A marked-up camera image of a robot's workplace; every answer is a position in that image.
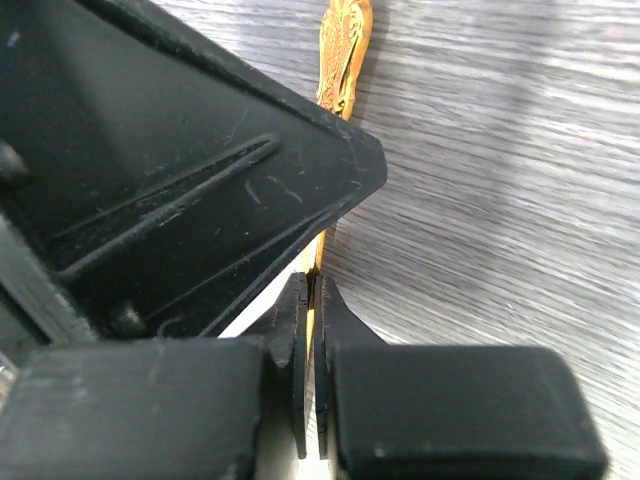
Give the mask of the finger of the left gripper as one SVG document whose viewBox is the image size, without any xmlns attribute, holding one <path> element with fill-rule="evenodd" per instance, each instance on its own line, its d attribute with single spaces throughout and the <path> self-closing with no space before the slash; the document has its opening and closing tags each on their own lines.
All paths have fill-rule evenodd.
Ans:
<svg viewBox="0 0 640 480">
<path fill-rule="evenodd" d="M 52 342 L 216 336 L 386 177 L 152 2 L 1 5 L 1 284 Z"/>
</svg>

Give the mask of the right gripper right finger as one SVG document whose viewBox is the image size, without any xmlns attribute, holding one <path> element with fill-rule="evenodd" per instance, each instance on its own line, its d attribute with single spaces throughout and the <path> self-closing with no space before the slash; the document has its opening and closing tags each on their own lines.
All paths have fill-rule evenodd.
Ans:
<svg viewBox="0 0 640 480">
<path fill-rule="evenodd" d="M 382 339 L 314 287 L 319 454 L 335 479 L 601 479 L 609 460 L 572 370 L 527 345 Z"/>
</svg>

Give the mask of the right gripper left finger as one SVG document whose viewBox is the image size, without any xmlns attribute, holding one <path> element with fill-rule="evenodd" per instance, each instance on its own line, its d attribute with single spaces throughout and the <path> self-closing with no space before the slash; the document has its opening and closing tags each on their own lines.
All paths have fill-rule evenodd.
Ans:
<svg viewBox="0 0 640 480">
<path fill-rule="evenodd" d="M 5 479 L 290 479 L 306 456 L 307 280 L 229 339 L 43 348 L 1 412 Z"/>
</svg>

